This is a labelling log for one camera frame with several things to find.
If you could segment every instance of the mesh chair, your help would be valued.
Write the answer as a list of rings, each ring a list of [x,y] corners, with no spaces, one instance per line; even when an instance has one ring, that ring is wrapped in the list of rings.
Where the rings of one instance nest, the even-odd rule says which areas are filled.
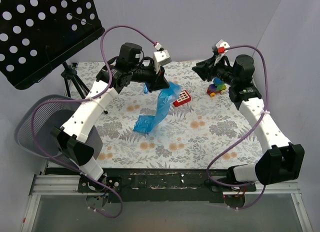
[[[31,116],[35,108],[42,102],[61,99],[71,100],[71,98],[69,97],[57,94],[48,95],[38,100],[24,115],[14,132],[14,139],[16,143],[25,151],[28,151],[29,153],[36,156],[48,159],[49,161],[52,161],[56,164],[58,164],[56,161],[53,161],[50,158],[44,156],[44,154],[34,143],[31,133]],[[74,163],[59,151],[54,138],[50,135],[50,131],[53,127],[60,128],[73,115],[73,113],[79,106],[80,103],[75,102],[48,103],[38,109],[34,118],[34,132],[41,147],[55,159],[58,159],[70,165],[73,165]],[[96,159],[102,149],[103,143],[95,126],[92,127],[85,144],[94,149],[93,157]]]

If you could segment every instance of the white wall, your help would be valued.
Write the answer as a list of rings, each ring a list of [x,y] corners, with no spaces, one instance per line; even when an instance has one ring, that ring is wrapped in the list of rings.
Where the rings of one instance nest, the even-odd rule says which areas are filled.
[[[61,72],[58,67],[27,90],[15,89],[0,73],[0,231],[20,231],[34,174],[44,162],[17,146],[15,128],[38,99],[64,93]]]
[[[224,39],[231,45],[257,45],[281,0],[94,0],[106,29],[131,25],[160,42],[173,61],[207,59],[211,46]],[[105,37],[108,58],[132,42],[151,56],[154,48],[135,31],[118,28]],[[229,56],[239,50],[230,51]],[[102,61],[99,41],[71,61]]]
[[[269,110],[285,135],[305,149],[298,182],[315,232],[320,231],[319,36],[320,0],[282,0],[258,46],[267,65]],[[260,61],[256,54],[254,59]],[[264,94],[261,67],[254,78]]]

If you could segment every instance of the cable tie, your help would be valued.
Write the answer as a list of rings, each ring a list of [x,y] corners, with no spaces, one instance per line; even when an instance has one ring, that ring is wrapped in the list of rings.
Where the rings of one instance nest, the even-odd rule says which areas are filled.
[[[96,99],[94,99],[92,97],[89,97],[87,99],[89,99],[90,101],[95,102],[98,106],[100,106],[103,110],[105,110],[105,107],[103,107],[102,104],[100,104]]]
[[[262,115],[262,114],[264,114],[265,116],[270,115],[270,111],[262,110],[262,111],[259,113],[259,115]]]

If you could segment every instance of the black perforated panel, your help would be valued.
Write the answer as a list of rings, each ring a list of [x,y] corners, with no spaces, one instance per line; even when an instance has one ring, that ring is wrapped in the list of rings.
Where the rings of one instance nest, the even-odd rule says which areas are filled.
[[[103,32],[93,0],[0,0],[0,71],[27,89]]]

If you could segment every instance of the red lego brick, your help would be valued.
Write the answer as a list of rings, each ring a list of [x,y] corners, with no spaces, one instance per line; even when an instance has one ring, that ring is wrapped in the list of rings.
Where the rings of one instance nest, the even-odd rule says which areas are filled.
[[[173,102],[173,105],[175,107],[178,107],[178,106],[182,106],[185,103],[188,103],[190,101],[191,101],[190,94],[188,93],[188,91],[183,90],[183,91],[181,91],[179,98],[175,102]]]

